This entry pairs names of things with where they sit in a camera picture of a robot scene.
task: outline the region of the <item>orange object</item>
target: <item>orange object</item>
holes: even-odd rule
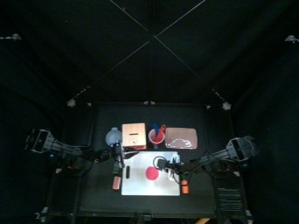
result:
[[[112,185],[113,190],[119,190],[120,180],[121,180],[121,178],[119,176],[115,176],[113,185]]]
[[[186,179],[182,181],[182,193],[190,193],[188,181]]]

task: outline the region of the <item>light fixture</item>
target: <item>light fixture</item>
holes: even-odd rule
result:
[[[286,40],[284,40],[284,41],[292,41],[292,42],[298,41],[298,42],[299,42],[299,39],[298,39],[298,38],[295,38],[295,36],[294,36],[294,35],[290,35],[290,36],[286,38]]]
[[[13,34],[12,37],[0,37],[0,39],[12,39],[13,41],[16,41],[17,39],[21,40],[21,36],[19,34]]]

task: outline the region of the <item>wooden block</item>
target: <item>wooden block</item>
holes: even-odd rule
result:
[[[146,149],[146,124],[124,123],[123,124],[123,146],[132,147],[137,150]]]

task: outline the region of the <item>red object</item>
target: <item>red object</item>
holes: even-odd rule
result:
[[[146,177],[150,180],[156,180],[159,177],[159,171],[152,166],[146,169]]]
[[[162,140],[164,138],[164,130],[166,130],[166,125],[162,126],[162,128],[159,130],[159,134],[158,134],[156,138],[154,139],[154,142],[156,142],[156,143],[162,142]]]
[[[188,181],[186,179],[182,181],[182,193],[190,193]]]

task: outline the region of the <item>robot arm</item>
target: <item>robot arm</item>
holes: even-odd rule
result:
[[[199,167],[207,167],[219,162],[223,167],[226,165],[236,167],[235,165],[247,161],[259,153],[254,139],[255,138],[252,136],[236,137],[228,141],[224,150],[220,150],[208,156],[194,159],[191,162],[184,164],[172,163],[164,159],[158,159],[156,168],[159,168],[159,170],[164,168],[171,169],[176,174],[182,174],[186,172],[195,172]]]
[[[124,163],[120,143],[111,145],[108,149],[92,150],[88,146],[73,146],[61,143],[45,129],[32,130],[32,133],[27,137],[24,148],[35,153],[51,152],[63,157],[80,157],[93,163],[100,163],[111,158],[120,157],[120,160]]]

